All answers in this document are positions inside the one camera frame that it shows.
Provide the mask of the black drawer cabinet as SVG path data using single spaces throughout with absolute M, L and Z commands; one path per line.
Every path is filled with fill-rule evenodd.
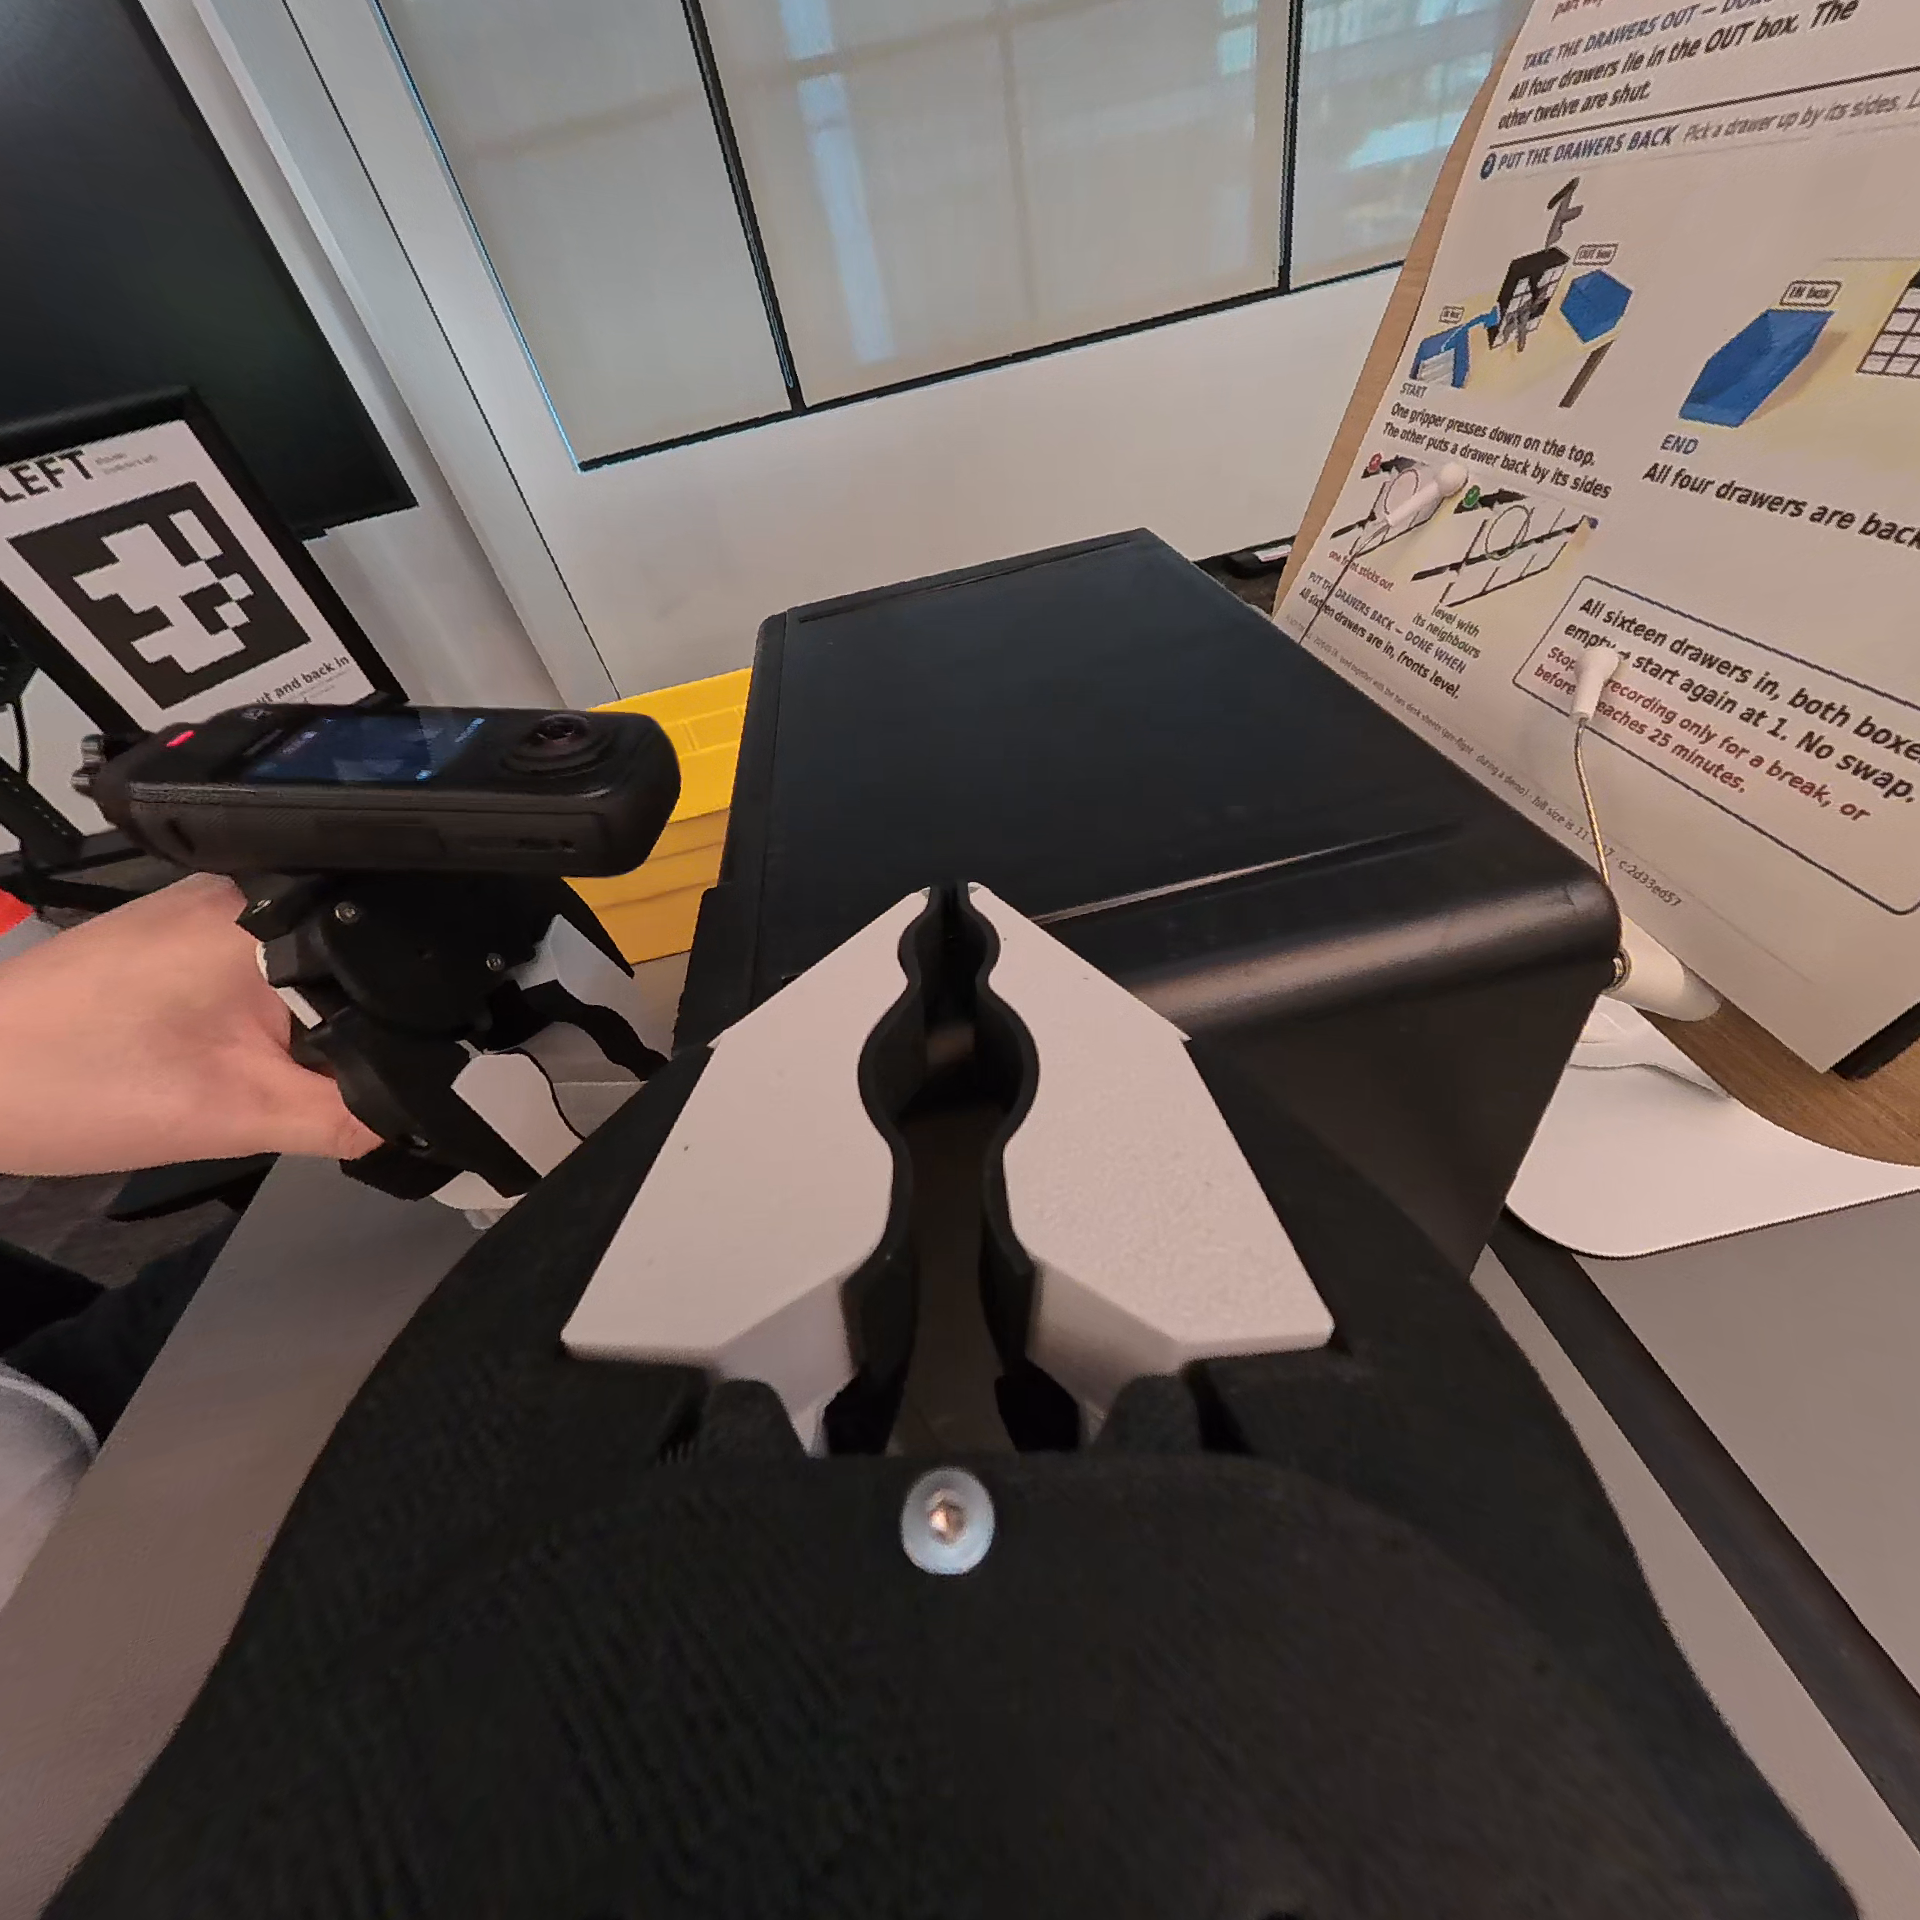
M 1464 1269 L 1616 958 L 1568 846 L 1141 529 L 761 622 L 675 1039 L 929 880 L 1052 930 Z

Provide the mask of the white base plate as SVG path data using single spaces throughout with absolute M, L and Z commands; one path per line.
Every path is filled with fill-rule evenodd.
M 1912 1188 L 1912 1166 L 1852 1155 L 1745 1109 L 1642 1012 L 1603 997 L 1508 1212 L 1578 1253 L 1647 1256 Z

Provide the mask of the person's grey clothing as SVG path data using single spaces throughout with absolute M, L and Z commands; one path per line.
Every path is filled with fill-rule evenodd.
M 84 1414 L 3 1365 L 3 1604 L 65 1516 L 98 1446 Z

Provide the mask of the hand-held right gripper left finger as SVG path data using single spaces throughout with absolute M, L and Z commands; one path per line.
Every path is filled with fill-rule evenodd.
M 826 1449 L 856 1378 L 841 1286 L 881 1248 L 894 1182 L 859 1059 L 907 985 L 917 922 L 911 892 L 707 1044 L 562 1330 L 569 1355 L 761 1381 Z

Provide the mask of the yellow storage bin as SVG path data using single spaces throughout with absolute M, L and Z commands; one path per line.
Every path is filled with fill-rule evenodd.
M 681 773 L 679 802 L 646 861 L 573 880 L 631 967 L 692 947 L 703 899 L 722 873 L 748 693 L 750 668 L 734 668 L 601 704 L 649 716 L 669 736 Z

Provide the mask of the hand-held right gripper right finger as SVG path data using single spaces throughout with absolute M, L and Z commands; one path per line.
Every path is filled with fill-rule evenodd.
M 1018 1355 L 1104 1419 L 1135 1378 L 1314 1351 L 1334 1320 L 1187 1039 L 985 886 L 975 1009 L 1018 1062 L 1000 1216 L 1030 1274 Z

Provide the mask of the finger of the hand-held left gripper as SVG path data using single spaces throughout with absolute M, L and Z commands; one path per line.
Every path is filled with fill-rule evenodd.
M 606 928 L 571 886 L 555 886 L 551 922 L 536 940 L 532 961 L 515 967 L 519 990 L 637 990 L 637 976 L 615 947 Z
M 601 1000 L 606 1000 L 601 1012 L 631 1031 L 631 1041 L 618 1041 L 619 1047 L 643 1044 L 667 1054 L 669 1002 L 658 1002 L 643 976 L 604 978 Z M 543 1179 L 625 1107 L 652 1072 L 658 1069 L 615 1062 L 586 1029 L 551 1020 L 507 1051 L 476 1054 L 455 1081 L 455 1093 Z M 515 1204 L 515 1198 L 476 1171 L 456 1171 L 438 1188 L 438 1204 Z

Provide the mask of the person's left hand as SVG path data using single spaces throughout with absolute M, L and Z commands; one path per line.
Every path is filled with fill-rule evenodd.
M 378 1145 L 290 1059 L 224 876 L 187 876 L 3 963 L 3 1171 L 102 1176 Z

